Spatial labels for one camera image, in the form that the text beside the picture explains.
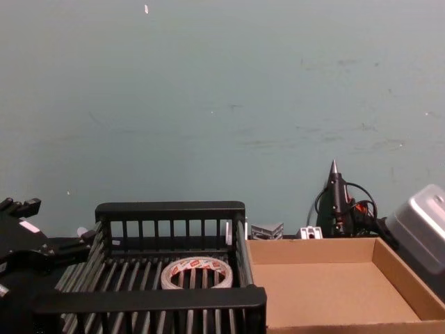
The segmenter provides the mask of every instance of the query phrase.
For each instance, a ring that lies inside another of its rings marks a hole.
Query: black plastic crate
[[[252,284],[243,203],[105,203],[96,220],[88,262],[67,269],[61,293],[35,300],[36,333],[266,332],[266,293]],[[233,287],[209,289],[220,276],[196,270],[174,278],[183,289],[162,290],[166,265],[190,256],[228,263]]]

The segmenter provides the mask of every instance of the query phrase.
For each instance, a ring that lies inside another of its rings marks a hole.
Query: open cardboard box
[[[248,252],[268,333],[445,334],[445,305],[381,239],[250,240]]]

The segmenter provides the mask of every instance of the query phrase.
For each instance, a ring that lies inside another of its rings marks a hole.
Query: silver box
[[[445,271],[445,191],[434,184],[412,196],[386,221],[388,229],[430,273]]]

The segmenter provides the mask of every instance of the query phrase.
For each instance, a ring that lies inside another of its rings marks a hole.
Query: painted wall
[[[293,233],[335,158],[388,214],[445,186],[444,41],[441,0],[1,1],[0,194],[51,236],[124,200]]]

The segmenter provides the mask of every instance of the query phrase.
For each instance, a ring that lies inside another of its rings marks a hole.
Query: masking tape
[[[163,289],[181,289],[172,283],[172,277],[177,273],[190,269],[208,269],[217,271],[224,276],[221,283],[213,288],[231,287],[233,283],[233,273],[230,266],[213,257],[187,257],[170,263],[161,274],[161,286]]]

